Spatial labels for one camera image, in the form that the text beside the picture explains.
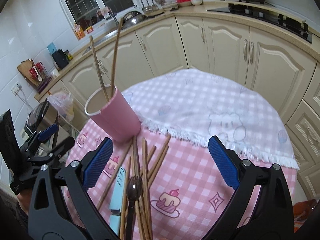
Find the left hand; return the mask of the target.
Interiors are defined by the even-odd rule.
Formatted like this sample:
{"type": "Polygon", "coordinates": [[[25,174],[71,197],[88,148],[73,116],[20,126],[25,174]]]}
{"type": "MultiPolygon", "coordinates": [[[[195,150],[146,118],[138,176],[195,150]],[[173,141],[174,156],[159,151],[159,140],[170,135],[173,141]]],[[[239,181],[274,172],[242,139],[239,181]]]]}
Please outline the left hand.
{"type": "Polygon", "coordinates": [[[18,203],[26,215],[29,215],[29,207],[32,197],[32,190],[21,191],[17,196],[18,203]]]}

